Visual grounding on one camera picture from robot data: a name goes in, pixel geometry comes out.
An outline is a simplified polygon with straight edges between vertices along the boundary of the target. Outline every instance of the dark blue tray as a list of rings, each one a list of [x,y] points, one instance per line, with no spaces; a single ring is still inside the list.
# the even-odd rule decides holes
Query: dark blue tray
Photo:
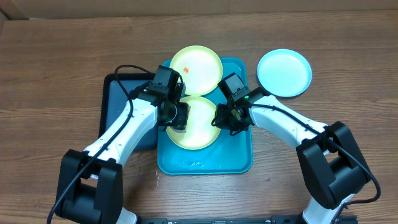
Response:
[[[223,77],[236,73],[244,84],[248,84],[244,63],[233,57],[221,58]],[[163,66],[169,67],[171,60]],[[203,97],[215,105],[226,103],[219,88]],[[250,169],[253,163],[251,127],[232,137],[228,130],[221,130],[218,138],[208,147],[199,150],[187,150],[174,144],[163,127],[158,128],[157,164],[161,171],[169,175],[193,174],[240,174]]]

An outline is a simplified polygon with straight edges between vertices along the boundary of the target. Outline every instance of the wood grain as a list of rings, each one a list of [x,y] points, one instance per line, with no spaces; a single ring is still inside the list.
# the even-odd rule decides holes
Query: wood grain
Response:
[[[124,63],[155,70],[188,45],[243,60],[251,88],[266,52],[302,53],[312,84],[283,103],[314,120],[346,123],[382,186],[378,202],[344,214],[358,215],[360,223],[396,223],[398,11],[5,22],[0,223],[45,222],[62,156],[97,137],[105,75]],[[124,169],[124,205],[143,217],[300,213],[310,196],[294,150],[266,130],[253,128],[252,136],[254,164],[242,175],[169,176],[157,167],[155,151],[133,154]],[[368,184],[357,197],[374,194]]]

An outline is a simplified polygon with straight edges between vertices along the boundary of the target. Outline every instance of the pale yellow plate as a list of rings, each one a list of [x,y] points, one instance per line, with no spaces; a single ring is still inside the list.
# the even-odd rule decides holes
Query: pale yellow plate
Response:
[[[170,139],[184,149],[196,150],[209,146],[218,137],[221,129],[213,127],[216,105],[201,96],[187,96],[180,102],[190,106],[185,133],[178,133],[172,128],[166,129]]]
[[[178,71],[187,87],[185,94],[202,96],[213,91],[223,77],[217,54],[203,46],[189,46],[177,52],[170,68]]]

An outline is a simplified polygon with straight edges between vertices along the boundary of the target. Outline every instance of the light blue plate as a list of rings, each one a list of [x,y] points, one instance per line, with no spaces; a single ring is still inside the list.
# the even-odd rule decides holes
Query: light blue plate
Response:
[[[293,97],[311,83],[309,62],[293,50],[277,49],[261,58],[257,67],[260,84],[275,96]]]
[[[170,66],[171,60],[163,66]],[[239,75],[245,85],[248,84],[246,67],[237,58],[221,58],[223,78],[231,73]],[[215,105],[226,103],[219,88],[204,95]],[[228,130],[221,130],[217,139],[209,146],[199,150],[187,150],[174,144],[163,127],[158,128],[157,164],[161,171],[169,175],[194,174],[240,174],[250,169],[253,163],[251,127],[236,136],[230,136]]]

